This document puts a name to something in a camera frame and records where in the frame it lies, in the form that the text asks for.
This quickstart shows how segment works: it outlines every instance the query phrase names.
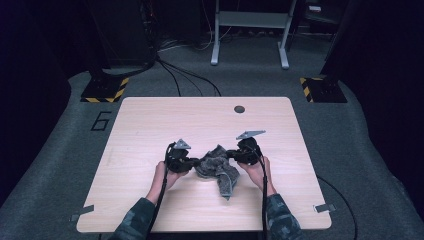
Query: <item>crumpled cloth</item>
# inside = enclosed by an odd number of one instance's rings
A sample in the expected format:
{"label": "crumpled cloth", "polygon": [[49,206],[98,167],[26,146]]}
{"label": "crumpled cloth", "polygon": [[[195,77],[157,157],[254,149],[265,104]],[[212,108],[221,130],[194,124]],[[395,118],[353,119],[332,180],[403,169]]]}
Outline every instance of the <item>crumpled cloth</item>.
{"label": "crumpled cloth", "polygon": [[226,150],[218,145],[201,160],[200,165],[194,167],[197,175],[202,178],[217,178],[221,196],[229,200],[240,173],[230,165]]}

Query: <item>black base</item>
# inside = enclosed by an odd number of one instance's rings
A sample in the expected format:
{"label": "black base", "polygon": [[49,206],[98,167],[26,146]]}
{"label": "black base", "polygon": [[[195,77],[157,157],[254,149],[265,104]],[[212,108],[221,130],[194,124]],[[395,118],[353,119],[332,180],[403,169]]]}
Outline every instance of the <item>black base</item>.
{"label": "black base", "polygon": [[347,103],[337,83],[333,83],[331,88],[321,78],[301,78],[300,83],[308,102]]}
{"label": "black base", "polygon": [[115,98],[125,77],[105,75],[101,79],[91,78],[81,98]]}

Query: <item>hand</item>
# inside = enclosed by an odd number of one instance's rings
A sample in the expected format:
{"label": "hand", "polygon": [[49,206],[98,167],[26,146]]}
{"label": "hand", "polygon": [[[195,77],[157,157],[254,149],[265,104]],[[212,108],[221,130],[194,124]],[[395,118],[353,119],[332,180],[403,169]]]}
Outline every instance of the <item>hand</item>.
{"label": "hand", "polygon": [[[153,177],[152,186],[150,187],[150,191],[149,193],[147,193],[146,196],[146,198],[155,205],[158,202],[160,191],[162,190],[165,169],[166,165],[163,161],[159,162],[158,165],[156,165],[155,176]],[[187,173],[188,171],[183,173],[174,173],[172,171],[168,171],[165,191],[170,189],[180,177],[185,176]]]}
{"label": "hand", "polygon": [[[274,188],[274,185],[272,184],[271,179],[271,168],[270,168],[270,162],[269,159],[265,156],[262,156],[259,161],[262,161],[265,164],[265,172],[268,180],[267,184],[267,196],[270,196],[272,194],[277,193],[277,191]],[[247,165],[245,163],[237,162],[237,164],[243,168],[247,174],[249,175],[250,179],[256,186],[259,187],[261,191],[264,189],[264,172],[262,170],[262,166],[260,162],[255,163],[254,165]]]}

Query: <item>small round object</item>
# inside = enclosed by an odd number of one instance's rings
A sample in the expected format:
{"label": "small round object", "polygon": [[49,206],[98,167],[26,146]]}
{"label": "small round object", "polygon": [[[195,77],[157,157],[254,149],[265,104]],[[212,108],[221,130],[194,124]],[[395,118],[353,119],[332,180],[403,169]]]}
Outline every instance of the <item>small round object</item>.
{"label": "small round object", "polygon": [[240,106],[240,105],[237,105],[237,106],[234,107],[234,111],[236,113],[244,113],[245,110],[246,109],[243,106]]}

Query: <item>person's left hand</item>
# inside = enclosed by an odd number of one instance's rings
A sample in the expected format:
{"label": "person's left hand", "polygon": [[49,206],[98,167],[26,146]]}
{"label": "person's left hand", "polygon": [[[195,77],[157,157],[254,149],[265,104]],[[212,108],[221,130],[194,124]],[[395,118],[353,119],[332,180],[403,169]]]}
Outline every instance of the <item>person's left hand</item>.
{"label": "person's left hand", "polygon": [[[165,176],[165,169],[166,165],[164,161],[160,161],[158,165],[156,165],[155,176],[153,177],[152,186],[150,187],[150,191],[146,196],[146,199],[148,199],[155,205],[158,202],[160,191],[162,189],[163,177]],[[168,171],[165,191],[170,189],[180,177],[187,175],[187,173],[188,172],[174,173],[172,171]]]}

